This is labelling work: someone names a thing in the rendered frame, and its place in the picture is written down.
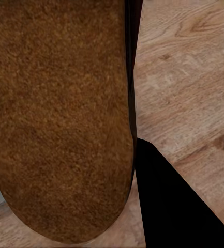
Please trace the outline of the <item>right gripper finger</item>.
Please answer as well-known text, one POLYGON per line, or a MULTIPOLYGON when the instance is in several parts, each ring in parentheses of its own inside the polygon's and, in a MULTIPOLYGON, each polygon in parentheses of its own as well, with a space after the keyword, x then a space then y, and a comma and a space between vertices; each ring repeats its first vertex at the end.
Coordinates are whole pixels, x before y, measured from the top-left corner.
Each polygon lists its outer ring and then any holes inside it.
POLYGON ((224 224, 150 142, 138 138, 136 178, 146 248, 224 248, 224 224))

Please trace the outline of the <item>sandal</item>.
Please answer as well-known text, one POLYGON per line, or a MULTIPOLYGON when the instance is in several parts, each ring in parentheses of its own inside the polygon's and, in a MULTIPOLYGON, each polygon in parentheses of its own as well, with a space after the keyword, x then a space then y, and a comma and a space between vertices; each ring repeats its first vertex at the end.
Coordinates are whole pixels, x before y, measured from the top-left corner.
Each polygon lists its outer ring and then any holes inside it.
POLYGON ((122 213, 136 163, 143 0, 0 0, 0 191, 66 244, 122 213))

